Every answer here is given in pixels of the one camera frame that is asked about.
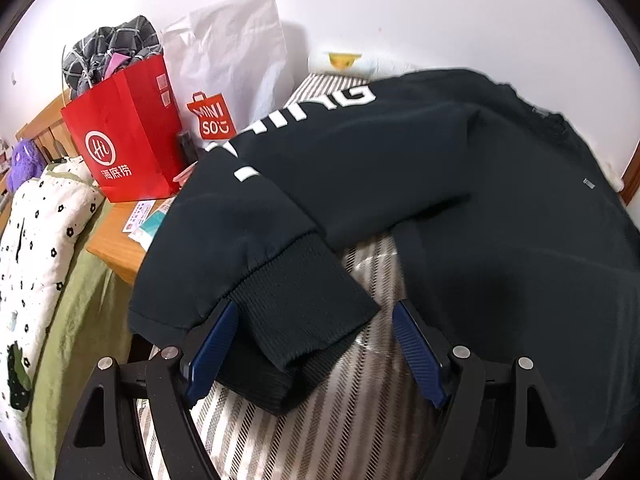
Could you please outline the white dotted blanket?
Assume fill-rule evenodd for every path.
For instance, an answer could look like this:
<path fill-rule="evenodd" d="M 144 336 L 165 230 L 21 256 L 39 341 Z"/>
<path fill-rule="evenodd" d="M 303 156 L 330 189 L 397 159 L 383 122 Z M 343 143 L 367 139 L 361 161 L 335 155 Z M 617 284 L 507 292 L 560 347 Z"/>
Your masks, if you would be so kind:
<path fill-rule="evenodd" d="M 103 201 L 80 156 L 47 166 L 13 194 L 1 237 L 1 433 L 27 472 L 27 415 L 47 328 L 77 239 Z"/>

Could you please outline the black sweatshirt with white letters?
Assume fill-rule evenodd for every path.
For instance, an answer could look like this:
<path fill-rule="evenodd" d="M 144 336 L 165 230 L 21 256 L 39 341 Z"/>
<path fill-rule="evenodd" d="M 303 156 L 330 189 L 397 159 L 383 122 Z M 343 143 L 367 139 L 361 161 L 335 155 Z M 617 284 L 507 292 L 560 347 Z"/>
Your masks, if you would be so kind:
<path fill-rule="evenodd" d="M 410 301 L 496 362 L 529 356 L 578 474 L 639 417 L 639 232 L 559 114 L 470 70 L 335 91 L 212 148 L 134 283 L 129 325 L 180 344 L 219 301 L 242 322 L 221 381 L 302 403 L 378 312 L 341 253 L 390 233 Z"/>

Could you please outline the wooden bedside table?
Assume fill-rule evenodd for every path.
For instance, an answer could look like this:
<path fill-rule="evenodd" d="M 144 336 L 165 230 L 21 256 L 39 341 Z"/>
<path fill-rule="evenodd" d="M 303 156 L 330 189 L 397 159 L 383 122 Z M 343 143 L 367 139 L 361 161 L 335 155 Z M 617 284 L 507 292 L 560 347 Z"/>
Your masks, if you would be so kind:
<path fill-rule="evenodd" d="M 134 284 L 145 250 L 122 232 L 136 202 L 117 203 L 90 235 L 86 251 L 100 258 L 127 284 Z"/>

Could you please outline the papers and packets on table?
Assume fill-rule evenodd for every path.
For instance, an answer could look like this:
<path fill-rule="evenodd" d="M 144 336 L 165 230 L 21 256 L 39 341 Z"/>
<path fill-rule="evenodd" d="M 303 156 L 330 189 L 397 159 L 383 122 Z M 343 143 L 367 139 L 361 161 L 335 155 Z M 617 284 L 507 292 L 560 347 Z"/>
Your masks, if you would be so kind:
<path fill-rule="evenodd" d="M 155 206 L 154 200 L 137 202 L 122 232 L 147 252 L 174 200 L 173 197 L 163 200 L 160 206 Z"/>

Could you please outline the green bed sheet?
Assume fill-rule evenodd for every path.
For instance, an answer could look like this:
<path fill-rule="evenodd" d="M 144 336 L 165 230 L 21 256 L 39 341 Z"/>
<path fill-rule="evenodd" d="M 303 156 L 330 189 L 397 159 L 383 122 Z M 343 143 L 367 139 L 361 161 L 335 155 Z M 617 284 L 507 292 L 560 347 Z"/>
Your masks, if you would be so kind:
<path fill-rule="evenodd" d="M 68 423 L 98 359 L 125 361 L 131 347 L 131 286 L 86 248 L 111 209 L 103 203 L 78 238 L 42 348 L 27 419 L 37 479 L 54 477 Z"/>

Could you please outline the rolled white mat yellow ducks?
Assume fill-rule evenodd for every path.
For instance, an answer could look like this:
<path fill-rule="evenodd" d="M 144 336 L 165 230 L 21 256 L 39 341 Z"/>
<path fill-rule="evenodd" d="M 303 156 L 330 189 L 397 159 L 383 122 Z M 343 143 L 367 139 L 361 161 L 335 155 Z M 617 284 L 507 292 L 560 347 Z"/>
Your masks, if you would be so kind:
<path fill-rule="evenodd" d="M 421 67 L 372 55 L 314 51 L 308 56 L 308 72 L 367 80 L 386 79 L 414 73 Z"/>

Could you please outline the grey plaid clothes in bag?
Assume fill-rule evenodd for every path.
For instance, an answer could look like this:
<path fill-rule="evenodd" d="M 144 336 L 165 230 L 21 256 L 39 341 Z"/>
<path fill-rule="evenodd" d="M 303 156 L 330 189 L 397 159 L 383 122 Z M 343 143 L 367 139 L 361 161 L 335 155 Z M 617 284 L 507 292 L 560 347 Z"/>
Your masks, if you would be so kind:
<path fill-rule="evenodd" d="M 103 26 L 63 50 L 62 76 L 76 99 L 114 73 L 163 53 L 157 31 L 143 15 Z"/>

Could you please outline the white Miniso plastic bag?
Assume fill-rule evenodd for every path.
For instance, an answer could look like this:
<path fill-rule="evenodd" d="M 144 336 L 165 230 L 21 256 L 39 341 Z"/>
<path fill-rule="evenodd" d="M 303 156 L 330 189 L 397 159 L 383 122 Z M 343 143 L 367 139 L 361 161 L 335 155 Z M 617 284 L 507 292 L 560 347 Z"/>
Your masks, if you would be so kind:
<path fill-rule="evenodd" d="M 183 128 L 196 146 L 224 142 L 283 106 L 293 91 L 276 0 L 231 0 L 160 33 Z"/>

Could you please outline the purple plush toy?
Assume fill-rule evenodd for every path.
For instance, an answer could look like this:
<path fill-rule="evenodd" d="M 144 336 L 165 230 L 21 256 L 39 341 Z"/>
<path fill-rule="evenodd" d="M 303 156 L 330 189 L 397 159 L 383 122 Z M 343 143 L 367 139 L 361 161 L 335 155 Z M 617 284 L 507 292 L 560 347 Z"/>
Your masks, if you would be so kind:
<path fill-rule="evenodd" d="M 19 140 L 12 152 L 11 169 L 6 179 L 6 188 L 14 194 L 24 182 L 32 178 L 39 178 L 46 166 L 47 163 L 33 140 Z"/>

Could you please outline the wooden headboard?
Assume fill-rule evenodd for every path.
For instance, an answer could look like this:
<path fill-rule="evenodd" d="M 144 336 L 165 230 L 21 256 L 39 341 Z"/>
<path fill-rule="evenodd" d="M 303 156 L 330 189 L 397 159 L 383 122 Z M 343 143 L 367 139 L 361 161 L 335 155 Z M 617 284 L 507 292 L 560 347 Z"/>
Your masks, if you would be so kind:
<path fill-rule="evenodd" d="M 32 140 L 46 162 L 78 155 L 61 113 L 69 96 L 70 90 L 64 90 L 15 135 L 17 141 Z"/>

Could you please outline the red paper shopping bag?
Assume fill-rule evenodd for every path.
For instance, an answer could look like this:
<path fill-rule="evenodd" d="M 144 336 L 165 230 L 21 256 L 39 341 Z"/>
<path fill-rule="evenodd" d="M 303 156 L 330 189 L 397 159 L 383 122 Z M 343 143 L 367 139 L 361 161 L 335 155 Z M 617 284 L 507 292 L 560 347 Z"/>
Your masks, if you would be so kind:
<path fill-rule="evenodd" d="M 182 123 L 164 58 L 152 55 L 114 73 L 62 108 L 79 154 L 112 203 L 178 192 L 186 168 Z"/>

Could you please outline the striped beige mattress quilt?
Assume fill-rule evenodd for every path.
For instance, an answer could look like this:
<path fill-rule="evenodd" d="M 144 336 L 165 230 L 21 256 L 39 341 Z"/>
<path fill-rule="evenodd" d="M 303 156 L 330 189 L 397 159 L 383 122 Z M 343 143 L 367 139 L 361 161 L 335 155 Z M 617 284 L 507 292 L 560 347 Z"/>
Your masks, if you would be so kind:
<path fill-rule="evenodd" d="M 456 197 L 462 110 L 439 73 L 369 82 L 294 103 L 213 148 L 146 253 L 129 308 L 152 344 L 183 344 L 222 300 L 239 324 L 198 406 L 232 474 L 351 470 L 355 422 L 384 427 L 378 378 L 395 374 L 388 311 L 400 289 L 386 231 Z"/>

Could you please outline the brown wooden door frame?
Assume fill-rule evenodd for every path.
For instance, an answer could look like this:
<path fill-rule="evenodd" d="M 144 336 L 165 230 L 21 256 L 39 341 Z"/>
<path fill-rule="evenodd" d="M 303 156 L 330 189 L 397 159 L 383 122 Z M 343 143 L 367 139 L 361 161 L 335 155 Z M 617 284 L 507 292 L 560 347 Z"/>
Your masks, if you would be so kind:
<path fill-rule="evenodd" d="M 634 156 L 623 174 L 624 188 L 620 191 L 620 198 L 628 205 L 638 192 L 640 186 L 640 146 L 634 151 Z"/>

